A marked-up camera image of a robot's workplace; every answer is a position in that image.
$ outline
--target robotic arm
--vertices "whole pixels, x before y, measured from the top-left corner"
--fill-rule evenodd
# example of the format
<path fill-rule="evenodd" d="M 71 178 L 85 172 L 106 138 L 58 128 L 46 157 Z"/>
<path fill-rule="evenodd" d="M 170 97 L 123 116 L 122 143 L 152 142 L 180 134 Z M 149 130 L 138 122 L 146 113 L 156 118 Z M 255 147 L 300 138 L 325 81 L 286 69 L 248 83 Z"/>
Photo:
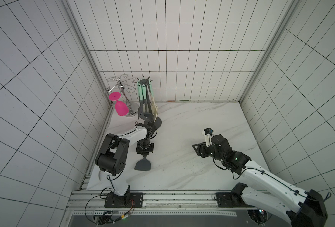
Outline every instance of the robotic arm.
<path fill-rule="evenodd" d="M 202 131 L 204 143 L 194 144 L 198 156 L 212 157 L 239 177 L 250 179 L 252 185 L 265 187 L 271 194 L 255 191 L 246 184 L 238 183 L 229 194 L 234 205 L 251 205 L 282 218 L 292 227 L 323 227 L 328 218 L 324 205 L 325 199 L 314 191 L 306 192 L 302 188 L 291 185 L 265 170 L 242 152 L 233 151 L 228 140 L 222 135 L 213 135 L 211 128 Z"/>

